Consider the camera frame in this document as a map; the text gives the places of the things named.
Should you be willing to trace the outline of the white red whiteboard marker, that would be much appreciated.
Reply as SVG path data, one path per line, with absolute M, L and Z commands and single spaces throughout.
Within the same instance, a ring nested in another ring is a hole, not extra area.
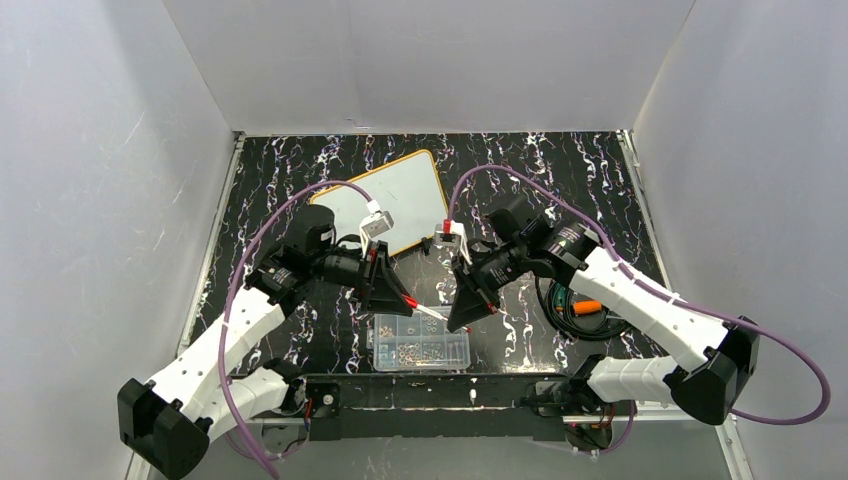
M 407 298 L 407 304 L 410 311 L 408 316 L 403 316 L 403 320 L 414 335 L 459 335 L 472 332 L 468 326 L 456 329 L 449 327 L 449 306 L 426 306 L 410 297 Z

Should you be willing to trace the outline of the yellow framed whiteboard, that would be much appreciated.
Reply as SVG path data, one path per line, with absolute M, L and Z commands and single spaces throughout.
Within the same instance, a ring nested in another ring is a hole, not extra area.
M 425 237 L 432 237 L 435 226 L 447 217 L 445 192 L 434 157 L 428 150 L 418 150 L 351 182 L 369 193 L 393 219 L 393 227 L 377 237 L 388 243 L 392 256 L 417 246 Z M 368 215 L 361 195 L 344 186 L 319 192 L 310 202 L 334 212 L 339 237 L 356 234 L 360 222 Z

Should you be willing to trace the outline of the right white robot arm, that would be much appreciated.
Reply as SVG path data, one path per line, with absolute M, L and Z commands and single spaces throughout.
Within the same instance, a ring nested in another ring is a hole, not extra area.
M 517 199 L 486 219 L 498 238 L 486 252 L 469 249 L 458 222 L 445 219 L 435 227 L 436 241 L 457 249 L 449 331 L 495 314 L 501 289 L 519 277 L 550 278 L 600 302 L 665 351 L 654 358 L 588 359 L 571 379 L 571 397 L 674 404 L 702 423 L 724 422 L 755 369 L 758 334 L 683 308 L 668 290 L 614 259 L 579 222 L 553 226 Z

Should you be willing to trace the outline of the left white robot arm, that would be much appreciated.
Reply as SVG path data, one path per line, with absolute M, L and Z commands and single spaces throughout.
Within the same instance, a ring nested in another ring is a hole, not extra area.
M 307 205 L 291 219 L 283 238 L 237 275 L 229 305 L 191 346 L 147 381 L 131 378 L 117 394 L 121 441 L 168 479 L 186 477 L 209 445 L 245 420 L 286 405 L 306 415 L 299 369 L 270 360 L 242 380 L 229 374 L 268 333 L 281 326 L 317 282 L 348 287 L 354 303 L 370 313 L 413 312 L 390 266 L 388 245 L 378 235 L 393 221 L 376 201 L 348 236 L 336 236 L 334 212 Z

